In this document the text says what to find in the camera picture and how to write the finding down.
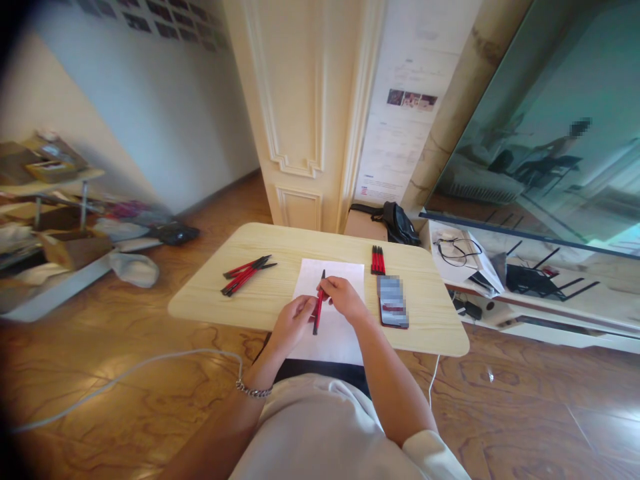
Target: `sleeve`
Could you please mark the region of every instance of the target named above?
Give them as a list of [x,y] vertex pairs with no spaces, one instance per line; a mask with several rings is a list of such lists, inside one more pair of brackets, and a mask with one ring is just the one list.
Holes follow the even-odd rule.
[[431,480],[471,480],[436,432],[416,433],[406,440],[402,451]]

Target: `television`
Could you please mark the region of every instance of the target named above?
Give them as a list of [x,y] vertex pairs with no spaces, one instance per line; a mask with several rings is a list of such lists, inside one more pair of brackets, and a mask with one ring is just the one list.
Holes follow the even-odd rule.
[[535,0],[421,216],[640,257],[640,0]]

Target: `hand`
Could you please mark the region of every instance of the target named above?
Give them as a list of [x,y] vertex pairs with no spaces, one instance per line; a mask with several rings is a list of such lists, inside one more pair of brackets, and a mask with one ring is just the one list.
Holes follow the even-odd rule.
[[350,324],[367,319],[370,315],[368,308],[354,290],[349,280],[340,277],[327,277],[320,280],[318,290],[325,291],[331,297],[330,305],[342,313]]
[[282,360],[287,358],[300,342],[317,300],[310,295],[300,295],[282,308],[267,344],[267,347]]

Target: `silver bracelet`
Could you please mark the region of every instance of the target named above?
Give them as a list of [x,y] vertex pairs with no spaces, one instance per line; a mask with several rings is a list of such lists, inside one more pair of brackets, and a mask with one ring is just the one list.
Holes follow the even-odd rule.
[[268,388],[267,390],[253,390],[253,389],[247,388],[245,384],[242,383],[242,379],[238,379],[237,382],[235,382],[235,387],[238,390],[240,390],[242,393],[246,393],[251,398],[258,398],[258,399],[267,398],[271,394],[271,390],[273,390],[273,386],[271,386],[271,388]]

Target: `baseboard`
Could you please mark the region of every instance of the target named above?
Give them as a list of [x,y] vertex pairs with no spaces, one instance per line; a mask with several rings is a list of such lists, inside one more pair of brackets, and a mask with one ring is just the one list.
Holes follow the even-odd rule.
[[222,187],[220,190],[213,192],[211,195],[209,195],[208,197],[203,198],[202,200],[200,200],[197,203],[194,203],[192,206],[182,210],[182,212],[178,213],[176,215],[176,218],[178,218],[178,220],[182,220],[184,217],[188,217],[190,214],[200,210],[202,207],[204,207],[208,202],[215,200],[216,198],[219,198],[220,196],[222,196],[224,193],[228,192],[229,190],[231,190],[232,188],[238,186],[240,183],[244,182],[245,180],[248,180],[256,175],[260,175],[260,168],[249,172],[248,174],[244,175],[243,177],[238,178],[238,180],[232,181],[230,184],[228,184],[226,187]]

